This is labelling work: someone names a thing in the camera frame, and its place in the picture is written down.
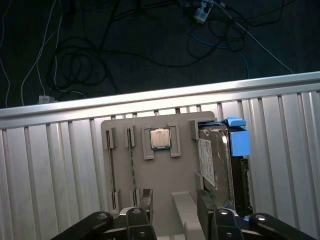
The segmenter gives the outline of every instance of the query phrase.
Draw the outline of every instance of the black cable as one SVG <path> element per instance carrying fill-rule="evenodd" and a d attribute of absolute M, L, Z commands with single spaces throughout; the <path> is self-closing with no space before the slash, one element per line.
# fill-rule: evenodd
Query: black cable
<path fill-rule="evenodd" d="M 103 34 L 103 37 L 102 37 L 102 40 L 101 40 L 101 43 L 100 43 L 100 46 L 99 46 L 99 50 L 100 51 L 104 48 L 104 44 L 105 44 L 108 32 L 109 32 L 110 27 L 111 27 L 112 19 L 115 17 L 115 14 L 116 14 L 118 6 L 119 6 L 119 3 L 120 3 L 120 0 L 115 0 L 115 3 L 113 5 L 113 7 L 112 7 L 112 11 L 111 11 L 109 20 L 108 20 L 108 22 L 106 24 L 106 28 L 104 30 L 104 34 Z"/>
<path fill-rule="evenodd" d="M 285 7 L 285 0 L 282 0 L 281 3 L 281 7 L 279 8 L 280 10 L 280 14 L 279 17 L 276 20 L 272 20 L 272 21 L 266 21 L 266 22 L 262 22 L 262 23 L 251 23 L 248 21 L 248 18 L 245 18 L 239 11 L 237 11 L 236 9 L 232 8 L 229 5 L 226 5 L 225 8 L 234 12 L 235 14 L 238 15 L 238 17 L 233 17 L 233 20 L 238 21 L 239 23 L 245 23 L 250 27 L 261 27 L 261 26 L 266 26 L 266 25 L 272 25 L 272 24 L 276 24 L 278 22 L 280 22 L 283 12 L 284 12 L 284 7 Z"/>
<path fill-rule="evenodd" d="M 155 65 L 158 65 L 158 66 L 161 66 L 161 67 L 165 67 L 165 68 L 185 68 L 185 67 L 189 67 L 191 65 L 194 65 L 198 62 L 200 62 L 202 59 L 204 58 L 199 58 L 195 61 L 192 61 L 192 62 L 189 62 L 189 63 L 185 63 L 185 64 L 180 64 L 180 65 L 173 65 L 173 64 L 165 64 L 165 63 L 160 63 L 160 62 L 157 62 L 156 60 L 153 60 L 153 59 L 150 59 L 146 56 L 142 56 L 138 53 L 135 53 L 135 52 L 130 52 L 130 51 L 123 51 L 123 50 L 102 50 L 102 53 L 104 54 L 107 54 L 107 55 L 128 55 L 128 56 L 134 56 L 134 57 L 137 57 L 137 58 L 140 58 L 140 59 L 143 59 L 145 61 L 148 61 L 152 64 L 155 64 Z"/>
<path fill-rule="evenodd" d="M 177 1 L 176 0 L 166 0 L 163 2 L 157 2 L 157 3 L 152 3 L 152 4 L 147 4 L 145 5 L 144 8 L 142 8 L 141 10 L 145 11 L 145 10 L 149 10 L 149 9 L 156 9 L 156 8 L 163 8 L 163 7 L 167 7 L 170 5 L 174 5 L 176 4 Z M 137 10 L 136 8 L 130 9 L 130 10 L 126 10 L 124 12 L 121 12 L 117 15 L 114 16 L 114 18 L 111 20 L 112 23 L 117 22 L 121 19 L 127 18 L 133 14 L 138 13 L 139 10 Z"/>
<path fill-rule="evenodd" d="M 295 1 L 296 1 L 296 0 L 291 0 L 291 1 L 289 1 L 289 2 L 287 2 L 286 4 L 284 4 L 284 5 L 283 5 L 283 7 L 286 7 L 286 6 L 288 6 L 288 5 L 292 4 L 292 3 L 294 3 Z M 260 17 L 262 17 L 262 16 L 272 14 L 272 13 L 274 13 L 274 12 L 276 12 L 276 11 L 280 10 L 281 8 L 282 8 L 282 6 L 281 6 L 281 7 L 276 8 L 276 9 L 274 9 L 274 10 L 272 10 L 272 11 L 268 11 L 268 12 L 265 12 L 265 13 L 262 13 L 262 14 L 259 14 L 259 15 L 256 15 L 256 16 L 246 17 L 245 19 L 250 20 L 250 19 L 260 18 Z"/>
<path fill-rule="evenodd" d="M 81 41 L 82 46 L 77 45 L 69 45 L 69 42 L 73 41 Z M 62 77 L 65 80 L 63 85 L 57 85 L 54 83 L 53 79 L 53 70 L 54 70 L 54 62 L 55 57 L 60 56 L 60 63 L 59 63 L 59 70 L 61 72 Z M 89 63 L 89 71 L 85 77 L 80 78 L 83 74 L 82 69 L 82 61 L 85 60 Z M 98 81 L 92 82 L 89 81 L 92 78 L 93 69 L 96 64 L 93 64 L 92 60 L 97 61 L 100 64 L 104 71 L 104 75 Z M 78 63 L 78 68 L 76 71 L 74 70 L 75 64 Z M 68 67 L 68 73 L 64 72 L 64 66 Z M 53 90 L 66 90 L 71 85 L 82 85 L 82 86 L 97 86 L 101 84 L 105 80 L 109 80 L 114 87 L 116 93 L 121 93 L 119 88 L 117 87 L 114 78 L 111 72 L 108 69 L 108 66 L 103 59 L 101 52 L 99 52 L 98 48 L 88 39 L 82 37 L 68 37 L 64 39 L 58 45 L 57 49 L 55 50 L 52 59 L 49 63 L 48 71 L 47 71 L 47 83 Z"/>

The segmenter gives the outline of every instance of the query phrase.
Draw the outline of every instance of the sticker label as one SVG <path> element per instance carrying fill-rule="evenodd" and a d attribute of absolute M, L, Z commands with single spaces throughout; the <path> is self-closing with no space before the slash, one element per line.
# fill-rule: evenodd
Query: sticker label
<path fill-rule="evenodd" d="M 205 179 L 215 187 L 214 163 L 212 159 L 211 141 L 206 139 L 198 140 L 200 172 Z"/>

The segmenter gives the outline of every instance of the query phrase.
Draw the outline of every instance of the gray plastic clip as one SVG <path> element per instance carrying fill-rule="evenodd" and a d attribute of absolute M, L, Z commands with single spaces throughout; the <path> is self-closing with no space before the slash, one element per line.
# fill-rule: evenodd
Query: gray plastic clip
<path fill-rule="evenodd" d="M 168 123 L 168 127 L 170 128 L 171 134 L 171 148 L 170 154 L 171 157 L 180 157 L 181 149 L 180 149 L 180 137 L 179 137 L 179 127 L 177 123 Z"/>
<path fill-rule="evenodd" d="M 154 151 L 151 149 L 151 140 L 150 140 L 151 128 L 152 128 L 151 126 L 141 127 L 143 157 L 145 160 L 151 160 L 155 158 Z"/>
<path fill-rule="evenodd" d="M 125 146 L 128 148 L 129 147 L 129 143 L 128 143 L 128 129 L 130 129 L 131 132 L 131 147 L 134 147 L 136 145 L 135 143 L 135 125 L 128 125 L 125 126 L 124 128 L 124 142 L 125 142 Z"/>

